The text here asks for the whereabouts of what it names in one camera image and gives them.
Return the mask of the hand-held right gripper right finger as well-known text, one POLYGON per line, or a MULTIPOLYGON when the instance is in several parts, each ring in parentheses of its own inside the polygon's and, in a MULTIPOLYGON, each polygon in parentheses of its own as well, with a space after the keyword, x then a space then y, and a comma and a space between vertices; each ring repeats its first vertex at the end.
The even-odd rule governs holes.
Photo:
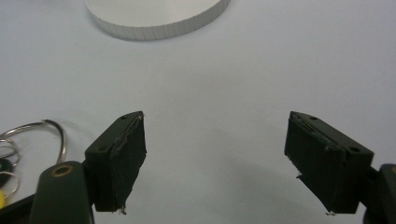
POLYGON ((328 211, 357 211, 360 177, 371 167, 373 151, 319 118, 292 111, 284 153, 328 211))

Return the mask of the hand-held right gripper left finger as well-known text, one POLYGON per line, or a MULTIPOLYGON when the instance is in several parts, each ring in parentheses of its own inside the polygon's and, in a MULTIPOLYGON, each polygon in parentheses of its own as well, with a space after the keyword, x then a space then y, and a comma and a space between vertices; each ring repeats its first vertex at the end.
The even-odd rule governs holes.
POLYGON ((85 151, 91 203, 98 212, 125 214, 139 170, 147 156, 144 114, 116 119, 85 151))

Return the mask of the white round disc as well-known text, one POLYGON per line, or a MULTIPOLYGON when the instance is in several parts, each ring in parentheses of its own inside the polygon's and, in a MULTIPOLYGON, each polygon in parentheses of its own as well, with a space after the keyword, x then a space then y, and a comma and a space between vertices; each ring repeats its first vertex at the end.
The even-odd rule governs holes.
POLYGON ((194 32, 219 17, 231 0, 85 0, 104 32, 133 41, 154 41, 194 32))

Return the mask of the dark key fob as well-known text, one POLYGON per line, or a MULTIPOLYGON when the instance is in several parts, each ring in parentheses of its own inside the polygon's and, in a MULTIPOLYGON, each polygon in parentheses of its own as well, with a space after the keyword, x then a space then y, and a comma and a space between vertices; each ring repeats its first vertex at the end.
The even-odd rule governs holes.
POLYGON ((3 187, 10 179, 9 173, 13 172, 11 161, 0 158, 0 188, 3 187))

